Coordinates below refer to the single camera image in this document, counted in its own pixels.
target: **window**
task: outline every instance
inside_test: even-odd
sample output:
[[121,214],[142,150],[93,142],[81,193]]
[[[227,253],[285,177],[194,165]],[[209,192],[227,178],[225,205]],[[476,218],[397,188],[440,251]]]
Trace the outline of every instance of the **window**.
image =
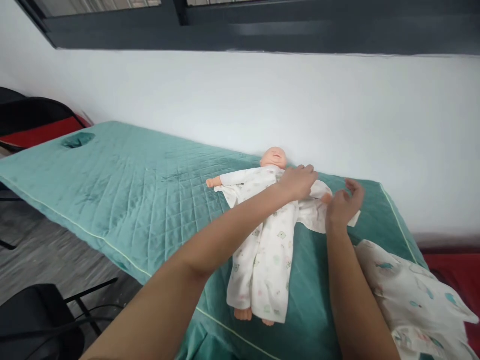
[[16,0],[60,49],[480,55],[479,0]]

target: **red cushion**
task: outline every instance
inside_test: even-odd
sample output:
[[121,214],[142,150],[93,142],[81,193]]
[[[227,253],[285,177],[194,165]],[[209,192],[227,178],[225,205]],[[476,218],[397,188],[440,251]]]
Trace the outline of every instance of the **red cushion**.
[[[480,254],[424,254],[430,270],[438,271],[477,316],[480,315]],[[480,324],[465,323],[468,344],[480,356]]]
[[[84,118],[80,116],[78,118],[86,127],[90,127],[90,124]],[[72,116],[31,130],[2,136],[0,137],[0,141],[19,148],[29,149],[81,129],[83,129],[83,127]]]

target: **baby doll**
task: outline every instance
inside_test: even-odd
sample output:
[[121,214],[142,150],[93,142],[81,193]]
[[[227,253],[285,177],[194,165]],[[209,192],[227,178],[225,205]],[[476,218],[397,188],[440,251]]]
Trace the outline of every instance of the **baby doll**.
[[[236,199],[240,204],[280,180],[287,167],[285,152],[279,147],[268,149],[260,165],[208,179],[206,184],[209,188],[221,187],[221,191],[228,186],[242,185]],[[324,204],[332,200],[332,192],[319,180],[312,186],[310,196]],[[298,201],[287,204],[267,218],[233,254],[227,303],[235,308],[237,319],[251,320],[254,314],[268,326],[285,323],[294,227],[299,213]]]

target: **sleeve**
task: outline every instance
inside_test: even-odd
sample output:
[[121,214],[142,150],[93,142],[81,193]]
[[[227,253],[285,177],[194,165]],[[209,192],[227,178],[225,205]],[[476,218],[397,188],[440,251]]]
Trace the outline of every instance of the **sleeve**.
[[314,199],[321,199],[325,194],[333,195],[332,190],[323,181],[317,180],[313,183],[310,191],[310,197]]
[[222,185],[239,185],[245,184],[247,179],[258,171],[257,168],[229,172],[228,174],[220,175]]

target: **floor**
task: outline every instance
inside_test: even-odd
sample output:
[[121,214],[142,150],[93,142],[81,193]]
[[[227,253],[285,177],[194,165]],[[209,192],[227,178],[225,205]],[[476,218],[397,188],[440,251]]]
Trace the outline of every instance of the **floor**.
[[[0,305],[34,284],[55,284],[67,298],[118,277],[117,283],[87,295],[83,302],[88,309],[105,304],[125,306],[142,287],[101,253],[23,201],[0,202],[0,239],[17,246],[12,251],[0,247]],[[74,316],[81,314],[76,303],[71,310]],[[104,307],[92,314],[114,318],[119,311]],[[108,323],[99,326],[105,329]],[[96,336],[89,325],[82,330],[87,349]]]

